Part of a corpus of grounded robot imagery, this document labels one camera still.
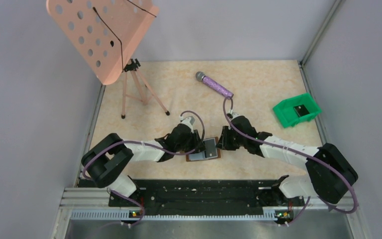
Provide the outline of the brown leather card holder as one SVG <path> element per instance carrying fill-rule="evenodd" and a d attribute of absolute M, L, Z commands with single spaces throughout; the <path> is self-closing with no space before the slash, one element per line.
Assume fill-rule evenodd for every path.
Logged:
<path fill-rule="evenodd" d="M 207 138 L 203 143 L 205 150 L 198 153 L 188 154 L 186 156 L 186 162 L 207 161 L 221 158 L 220 149 L 216 147 L 218 137 Z"/>

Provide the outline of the grey black credit card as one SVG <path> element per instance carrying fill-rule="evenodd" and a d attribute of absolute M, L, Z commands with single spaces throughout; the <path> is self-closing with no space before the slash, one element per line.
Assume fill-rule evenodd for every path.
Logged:
<path fill-rule="evenodd" d="M 219 157 L 218 148 L 216 148 L 217 138 L 212 137 L 204 140 L 205 151 L 204 158 L 205 159 L 215 159 Z"/>

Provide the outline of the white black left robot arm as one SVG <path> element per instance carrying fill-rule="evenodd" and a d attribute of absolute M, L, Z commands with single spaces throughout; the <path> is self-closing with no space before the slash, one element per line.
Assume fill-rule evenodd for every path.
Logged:
<path fill-rule="evenodd" d="M 175 155 L 196 153 L 205 149 L 196 129 L 180 123 L 163 137 L 148 141 L 123 140 L 117 133 L 110 133 L 81 159 L 85 177 L 98 188 L 120 194 L 128 206 L 139 201 L 137 185 L 123 174 L 128 163 L 151 161 L 165 162 Z"/>

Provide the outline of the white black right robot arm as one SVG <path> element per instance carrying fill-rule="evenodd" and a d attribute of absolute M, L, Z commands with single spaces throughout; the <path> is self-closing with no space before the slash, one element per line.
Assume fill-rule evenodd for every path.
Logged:
<path fill-rule="evenodd" d="M 278 159 L 306 172 L 302 176 L 283 176 L 272 200 L 285 205 L 297 196 L 316 196 L 329 204 L 337 204 L 358 181 L 358 174 L 331 143 L 307 146 L 280 139 L 269 132 L 258 132 L 250 121 L 237 113 L 227 114 L 230 122 L 222 128 L 217 148 L 235 151 L 246 149 L 250 154 Z"/>

